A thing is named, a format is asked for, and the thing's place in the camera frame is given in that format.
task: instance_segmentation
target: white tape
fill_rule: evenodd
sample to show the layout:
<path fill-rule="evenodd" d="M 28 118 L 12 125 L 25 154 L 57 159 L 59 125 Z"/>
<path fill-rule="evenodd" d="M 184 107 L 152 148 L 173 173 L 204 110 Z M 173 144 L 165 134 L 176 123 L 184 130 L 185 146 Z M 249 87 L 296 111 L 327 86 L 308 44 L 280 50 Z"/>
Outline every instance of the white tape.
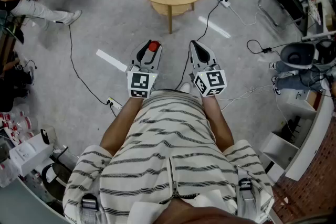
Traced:
<path fill-rule="evenodd" d="M 111 65 L 114 65 L 116 68 L 118 68 L 122 72 L 125 72 L 127 70 L 127 66 L 125 66 L 120 61 L 114 59 L 112 56 L 109 56 L 102 50 L 97 50 L 96 55 L 98 55 L 100 58 L 104 59 L 105 61 L 109 62 Z"/>

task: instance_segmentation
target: striped shirt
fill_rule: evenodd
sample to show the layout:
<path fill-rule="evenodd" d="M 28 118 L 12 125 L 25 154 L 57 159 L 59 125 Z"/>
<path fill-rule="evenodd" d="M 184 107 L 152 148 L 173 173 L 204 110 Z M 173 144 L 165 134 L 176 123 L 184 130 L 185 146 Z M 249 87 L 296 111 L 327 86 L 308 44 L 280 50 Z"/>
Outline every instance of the striped shirt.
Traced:
<path fill-rule="evenodd" d="M 127 223 L 135 202 L 169 204 L 176 182 L 181 198 L 219 190 L 222 208 L 236 215 L 235 165 L 248 171 L 260 192 L 262 215 L 267 214 L 272 188 L 249 143 L 242 140 L 221 152 L 198 97 L 156 91 L 143 102 L 115 156 L 98 146 L 83 152 L 66 187 L 64 213 L 81 223 L 81 198 L 93 193 L 105 222 Z"/>

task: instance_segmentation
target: black shirt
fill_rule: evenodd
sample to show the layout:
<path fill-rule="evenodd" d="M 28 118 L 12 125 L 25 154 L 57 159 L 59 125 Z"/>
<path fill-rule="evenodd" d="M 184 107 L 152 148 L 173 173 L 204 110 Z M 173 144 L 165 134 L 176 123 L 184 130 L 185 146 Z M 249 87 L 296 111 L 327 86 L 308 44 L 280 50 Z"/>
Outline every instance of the black shirt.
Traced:
<path fill-rule="evenodd" d="M 20 0 L 12 0 L 7 2 L 0 1 L 0 9 L 10 12 L 17 6 L 17 4 L 19 4 L 19 2 Z"/>

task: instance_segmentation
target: white machine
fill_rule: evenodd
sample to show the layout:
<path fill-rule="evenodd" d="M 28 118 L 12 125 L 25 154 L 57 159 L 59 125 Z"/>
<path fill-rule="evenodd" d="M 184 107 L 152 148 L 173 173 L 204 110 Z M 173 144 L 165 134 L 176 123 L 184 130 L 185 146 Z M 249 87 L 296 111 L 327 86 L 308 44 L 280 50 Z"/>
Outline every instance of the white machine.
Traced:
<path fill-rule="evenodd" d="M 194 84 L 202 96 L 217 95 L 226 88 L 224 70 L 217 63 L 215 54 L 204 44 L 190 42 L 191 62 L 194 65 Z M 156 83 L 162 45 L 148 40 L 140 44 L 131 54 L 127 86 L 130 97 L 149 98 Z"/>

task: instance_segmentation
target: red brick wall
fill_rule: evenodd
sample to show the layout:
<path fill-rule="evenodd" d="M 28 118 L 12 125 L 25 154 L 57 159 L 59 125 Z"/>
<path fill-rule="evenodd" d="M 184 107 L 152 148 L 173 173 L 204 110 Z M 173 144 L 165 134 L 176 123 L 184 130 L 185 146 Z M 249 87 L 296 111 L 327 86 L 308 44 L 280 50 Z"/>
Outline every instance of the red brick wall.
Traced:
<path fill-rule="evenodd" d="M 297 182 L 283 174 L 274 186 L 273 210 L 286 223 L 336 208 L 336 119 L 308 169 Z"/>

